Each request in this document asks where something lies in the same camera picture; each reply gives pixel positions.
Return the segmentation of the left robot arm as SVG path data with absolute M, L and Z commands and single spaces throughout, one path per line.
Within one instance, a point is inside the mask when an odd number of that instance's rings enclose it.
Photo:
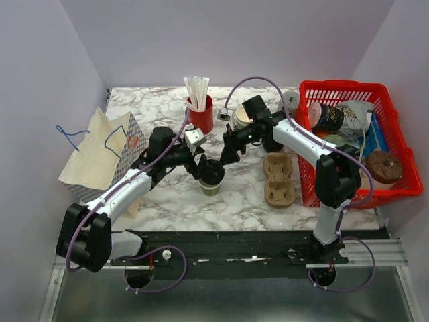
M 185 167 L 201 183 L 220 183 L 225 170 L 219 161 L 205 156 L 200 146 L 204 141 L 199 129 L 185 131 L 181 138 L 168 127 L 156 127 L 147 149 L 117 184 L 85 205 L 69 206 L 56 246 L 56 253 L 66 260 L 67 269 L 98 272 L 115 258 L 143 264 L 149 255 L 143 235 L 131 230 L 114 233 L 112 226 L 129 206 L 176 167 Z

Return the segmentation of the checkered paper takeout bag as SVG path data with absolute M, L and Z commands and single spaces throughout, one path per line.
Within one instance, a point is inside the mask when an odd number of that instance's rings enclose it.
M 87 203 L 118 183 L 146 146 L 147 138 L 132 112 L 110 120 L 98 108 L 58 180 Z

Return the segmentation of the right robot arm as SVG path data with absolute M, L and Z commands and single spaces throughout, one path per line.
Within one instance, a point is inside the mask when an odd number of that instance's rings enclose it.
M 272 113 L 259 95 L 246 100 L 243 106 L 252 123 L 236 131 L 227 127 L 220 163 L 228 165 L 240 161 L 239 155 L 245 153 L 246 145 L 268 138 L 289 147 L 309 162 L 316 170 L 314 189 L 320 211 L 308 254 L 315 262 L 325 262 L 339 240 L 342 212 L 361 186 L 360 164 L 354 157 L 354 147 L 338 148 L 323 141 L 288 119 L 286 112 Z

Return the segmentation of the black plastic cup lid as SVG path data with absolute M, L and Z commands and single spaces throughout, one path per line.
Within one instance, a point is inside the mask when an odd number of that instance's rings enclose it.
M 205 184 L 216 185 L 221 183 L 225 176 L 225 169 L 223 165 L 214 159 L 208 159 L 204 165 L 201 180 Z

